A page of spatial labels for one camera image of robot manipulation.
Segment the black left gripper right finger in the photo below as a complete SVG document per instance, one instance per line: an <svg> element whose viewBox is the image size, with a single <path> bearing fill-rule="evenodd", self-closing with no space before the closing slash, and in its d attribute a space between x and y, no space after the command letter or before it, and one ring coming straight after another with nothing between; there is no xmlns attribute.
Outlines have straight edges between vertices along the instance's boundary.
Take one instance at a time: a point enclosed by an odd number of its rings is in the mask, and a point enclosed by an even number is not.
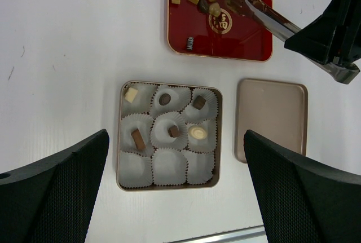
<svg viewBox="0 0 361 243"><path fill-rule="evenodd" d="M268 242L360 242L360 176L252 130L246 161Z"/></svg>

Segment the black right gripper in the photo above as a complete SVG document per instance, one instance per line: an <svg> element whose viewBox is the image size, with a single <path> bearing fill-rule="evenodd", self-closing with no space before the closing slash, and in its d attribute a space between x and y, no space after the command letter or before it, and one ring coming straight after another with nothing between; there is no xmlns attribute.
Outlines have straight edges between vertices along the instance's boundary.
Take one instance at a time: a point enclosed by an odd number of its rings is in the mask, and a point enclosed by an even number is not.
<svg viewBox="0 0 361 243"><path fill-rule="evenodd" d="M360 0L332 0L326 13L285 41L284 47L318 64L360 59Z"/></svg>

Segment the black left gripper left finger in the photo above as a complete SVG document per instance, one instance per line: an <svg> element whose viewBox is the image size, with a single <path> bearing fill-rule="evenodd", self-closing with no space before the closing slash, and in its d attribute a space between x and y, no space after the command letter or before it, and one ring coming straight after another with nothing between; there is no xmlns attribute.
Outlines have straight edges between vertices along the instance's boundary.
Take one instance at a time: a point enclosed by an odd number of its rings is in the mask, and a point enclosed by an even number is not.
<svg viewBox="0 0 361 243"><path fill-rule="evenodd" d="M1 242L84 242L109 149L105 129L1 174Z"/></svg>

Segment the gold tin lid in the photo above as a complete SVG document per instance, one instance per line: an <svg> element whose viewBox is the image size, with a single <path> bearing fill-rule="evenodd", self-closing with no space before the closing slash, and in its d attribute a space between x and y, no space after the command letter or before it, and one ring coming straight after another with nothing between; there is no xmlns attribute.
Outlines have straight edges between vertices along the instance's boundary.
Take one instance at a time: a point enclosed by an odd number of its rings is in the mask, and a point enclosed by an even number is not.
<svg viewBox="0 0 361 243"><path fill-rule="evenodd" d="M253 130L291 151L306 155L307 87L299 83L246 78L237 86L236 159L246 163L243 138Z"/></svg>

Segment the metal serving tongs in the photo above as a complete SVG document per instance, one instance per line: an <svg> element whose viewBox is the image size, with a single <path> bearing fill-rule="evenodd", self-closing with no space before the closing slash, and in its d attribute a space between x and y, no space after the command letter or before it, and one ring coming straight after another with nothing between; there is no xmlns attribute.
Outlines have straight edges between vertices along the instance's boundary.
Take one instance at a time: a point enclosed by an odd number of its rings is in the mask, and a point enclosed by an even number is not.
<svg viewBox="0 0 361 243"><path fill-rule="evenodd" d="M263 0L226 0L226 5L234 13L246 16L262 25L284 43L301 30L301 28L268 6ZM330 16L325 11L326 9L321 15ZM355 61L351 64L336 64L329 57L328 64L318 64L311 59L309 60L330 74L335 81L346 85L360 73Z"/></svg>

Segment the brown bar chocolate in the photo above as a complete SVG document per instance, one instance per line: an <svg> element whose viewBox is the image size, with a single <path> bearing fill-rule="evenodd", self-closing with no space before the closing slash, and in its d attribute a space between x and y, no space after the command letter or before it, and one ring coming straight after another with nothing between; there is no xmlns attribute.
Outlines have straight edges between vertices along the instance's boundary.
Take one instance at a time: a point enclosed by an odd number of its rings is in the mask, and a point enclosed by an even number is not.
<svg viewBox="0 0 361 243"><path fill-rule="evenodd" d="M142 138L142 135L139 131L139 129L135 129L131 132L131 137L135 143L135 147L137 150L142 151L146 148L146 144Z"/></svg>

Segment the white oval chocolate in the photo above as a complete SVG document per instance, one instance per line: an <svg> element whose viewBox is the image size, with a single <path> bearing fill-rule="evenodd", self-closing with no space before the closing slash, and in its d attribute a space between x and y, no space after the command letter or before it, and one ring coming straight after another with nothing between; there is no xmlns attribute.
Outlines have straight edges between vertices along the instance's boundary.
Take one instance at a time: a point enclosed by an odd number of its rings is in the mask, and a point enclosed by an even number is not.
<svg viewBox="0 0 361 243"><path fill-rule="evenodd" d="M197 140L204 140L208 136L208 132L203 127L196 125L189 127L188 134Z"/></svg>

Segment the dark square chocolate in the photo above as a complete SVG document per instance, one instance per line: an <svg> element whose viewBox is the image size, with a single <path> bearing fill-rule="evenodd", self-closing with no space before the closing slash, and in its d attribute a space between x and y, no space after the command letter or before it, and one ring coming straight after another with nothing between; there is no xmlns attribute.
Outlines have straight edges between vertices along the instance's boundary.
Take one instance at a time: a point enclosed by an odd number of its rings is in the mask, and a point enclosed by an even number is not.
<svg viewBox="0 0 361 243"><path fill-rule="evenodd" d="M197 110L201 110L204 107L205 103L206 103L206 99L203 98L201 95L198 95L194 99L192 106Z"/></svg>

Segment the white square chocolate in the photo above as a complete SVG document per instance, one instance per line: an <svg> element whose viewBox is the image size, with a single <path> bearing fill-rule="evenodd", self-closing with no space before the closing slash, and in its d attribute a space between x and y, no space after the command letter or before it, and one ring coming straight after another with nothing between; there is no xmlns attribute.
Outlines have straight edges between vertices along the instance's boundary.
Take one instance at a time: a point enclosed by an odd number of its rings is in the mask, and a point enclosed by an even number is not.
<svg viewBox="0 0 361 243"><path fill-rule="evenodd" d="M138 94L138 90L136 88L128 87L124 94L124 99L128 103L132 103L134 101L134 99L136 98L137 94Z"/></svg>

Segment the gold tin box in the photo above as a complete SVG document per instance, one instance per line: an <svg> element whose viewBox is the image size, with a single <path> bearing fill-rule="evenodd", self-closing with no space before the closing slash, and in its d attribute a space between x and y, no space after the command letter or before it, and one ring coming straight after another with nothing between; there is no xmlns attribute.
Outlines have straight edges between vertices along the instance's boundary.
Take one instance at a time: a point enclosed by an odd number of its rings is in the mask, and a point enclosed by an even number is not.
<svg viewBox="0 0 361 243"><path fill-rule="evenodd" d="M223 96L212 87L129 81L120 90L118 186L211 188L219 181Z"/></svg>

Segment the dark brown cube chocolate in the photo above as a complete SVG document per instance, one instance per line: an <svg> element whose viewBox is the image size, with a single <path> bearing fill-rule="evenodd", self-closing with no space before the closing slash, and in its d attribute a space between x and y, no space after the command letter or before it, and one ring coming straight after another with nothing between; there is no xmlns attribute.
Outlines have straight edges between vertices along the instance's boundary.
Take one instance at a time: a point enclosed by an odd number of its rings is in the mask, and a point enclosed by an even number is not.
<svg viewBox="0 0 361 243"><path fill-rule="evenodd" d="M173 125L168 129L168 134L171 138L177 138L180 136L180 131L176 125Z"/></svg>

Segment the round dark chocolate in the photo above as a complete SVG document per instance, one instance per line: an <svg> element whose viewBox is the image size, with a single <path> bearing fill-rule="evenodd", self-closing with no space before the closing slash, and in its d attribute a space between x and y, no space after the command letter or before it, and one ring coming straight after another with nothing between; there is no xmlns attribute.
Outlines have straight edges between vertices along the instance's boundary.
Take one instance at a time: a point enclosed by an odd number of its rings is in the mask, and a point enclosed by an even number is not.
<svg viewBox="0 0 361 243"><path fill-rule="evenodd" d="M159 97L159 104L161 106L168 105L170 103L170 101L171 101L171 95L170 94L164 93Z"/></svg>

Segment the red chocolate tray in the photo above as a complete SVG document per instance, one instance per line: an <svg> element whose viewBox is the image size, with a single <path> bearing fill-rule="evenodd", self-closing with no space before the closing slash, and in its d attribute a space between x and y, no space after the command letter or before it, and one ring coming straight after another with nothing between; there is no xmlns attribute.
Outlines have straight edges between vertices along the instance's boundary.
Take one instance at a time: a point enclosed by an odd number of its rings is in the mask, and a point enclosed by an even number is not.
<svg viewBox="0 0 361 243"><path fill-rule="evenodd" d="M272 35L250 18L228 9L226 0L215 0L220 14L205 11L208 0L167 1L167 41L182 55L265 62L272 55ZM193 37L193 50L186 50Z"/></svg>

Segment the striped dark chocolate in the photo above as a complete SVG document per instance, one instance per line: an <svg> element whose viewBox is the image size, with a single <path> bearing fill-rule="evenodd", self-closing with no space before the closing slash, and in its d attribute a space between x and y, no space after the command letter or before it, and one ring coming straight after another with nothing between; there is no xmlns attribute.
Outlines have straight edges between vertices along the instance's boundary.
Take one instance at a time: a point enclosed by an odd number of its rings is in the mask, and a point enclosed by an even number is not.
<svg viewBox="0 0 361 243"><path fill-rule="evenodd" d="M188 37L187 38L187 44L186 44L186 50L192 51L193 50L193 43L194 43L194 38L193 37Z"/></svg>

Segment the aluminium mounting rail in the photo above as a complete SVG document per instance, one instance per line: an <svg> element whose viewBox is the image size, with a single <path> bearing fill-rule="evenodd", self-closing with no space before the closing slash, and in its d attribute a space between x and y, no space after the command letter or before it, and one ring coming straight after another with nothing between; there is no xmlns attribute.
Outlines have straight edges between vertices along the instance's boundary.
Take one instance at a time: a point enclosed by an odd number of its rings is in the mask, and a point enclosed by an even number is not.
<svg viewBox="0 0 361 243"><path fill-rule="evenodd" d="M268 242L264 226L255 226L233 231L215 233L207 236L199 236L178 240L175 242Z"/></svg>

